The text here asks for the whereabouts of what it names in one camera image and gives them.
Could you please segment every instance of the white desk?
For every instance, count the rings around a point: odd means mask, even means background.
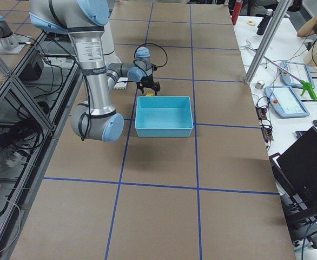
[[[248,20],[255,21],[257,24],[261,21],[261,17],[246,17],[240,16],[237,24],[234,27],[236,38],[239,46],[245,46],[247,40],[251,43],[251,47],[256,49],[259,47],[263,36],[258,36],[257,26],[251,26],[247,23]],[[302,39],[296,36],[296,30],[289,21],[284,18],[281,22],[278,31],[276,32],[270,47],[268,48],[265,56],[272,61],[276,60],[290,60],[294,54],[301,54],[298,57],[292,59],[294,62],[303,62],[303,58],[307,53],[305,46],[302,44]],[[248,70],[248,66],[251,64],[255,53],[249,49],[241,48],[241,56],[245,70]],[[317,67],[311,68],[313,76],[317,76]],[[258,80],[264,80],[265,86],[269,86],[276,78],[277,68],[272,65],[260,65],[255,77],[253,78],[250,87],[253,94],[259,97],[264,96],[264,89],[258,90],[255,88],[255,84]],[[314,79],[315,93],[317,95],[317,79]],[[281,77],[279,76],[275,83],[275,86],[284,85]],[[301,94],[301,89],[295,89],[298,95]],[[306,92],[302,97],[302,100],[310,100],[308,93]],[[283,153],[291,144],[296,141],[295,131],[305,131],[312,127],[312,121],[317,119],[317,102],[305,102],[304,105],[310,112],[310,116],[306,118],[293,118],[293,119],[281,119],[279,118],[272,107],[270,107],[270,120],[273,125],[273,138],[271,147],[268,151],[268,155],[272,155],[276,152]],[[312,248],[305,248],[304,251],[305,260],[316,260],[317,250]],[[296,252],[297,259],[300,259],[301,251]]]

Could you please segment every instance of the red bottle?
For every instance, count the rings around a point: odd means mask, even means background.
[[[241,10],[242,5],[243,5],[243,1],[242,0],[236,0],[235,5],[234,5],[234,10],[233,10],[233,13],[232,13],[232,23],[233,23],[233,25],[236,24],[236,20],[238,19],[238,16],[240,14],[240,10]]]

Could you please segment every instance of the blue tray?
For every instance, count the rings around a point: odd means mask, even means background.
[[[189,137],[193,129],[190,97],[139,96],[135,128],[139,137]]]

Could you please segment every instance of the black bottle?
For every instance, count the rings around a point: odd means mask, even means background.
[[[267,13],[263,16],[262,21],[257,26],[257,28],[258,28],[257,34],[258,35],[263,35],[265,33],[266,28],[268,26],[268,23],[270,21],[270,18],[272,17],[272,14],[273,14],[273,10],[272,9],[268,9]]]

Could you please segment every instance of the computer monitor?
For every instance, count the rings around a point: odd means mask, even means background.
[[[277,162],[293,190],[308,207],[317,205],[317,129],[310,128]]]

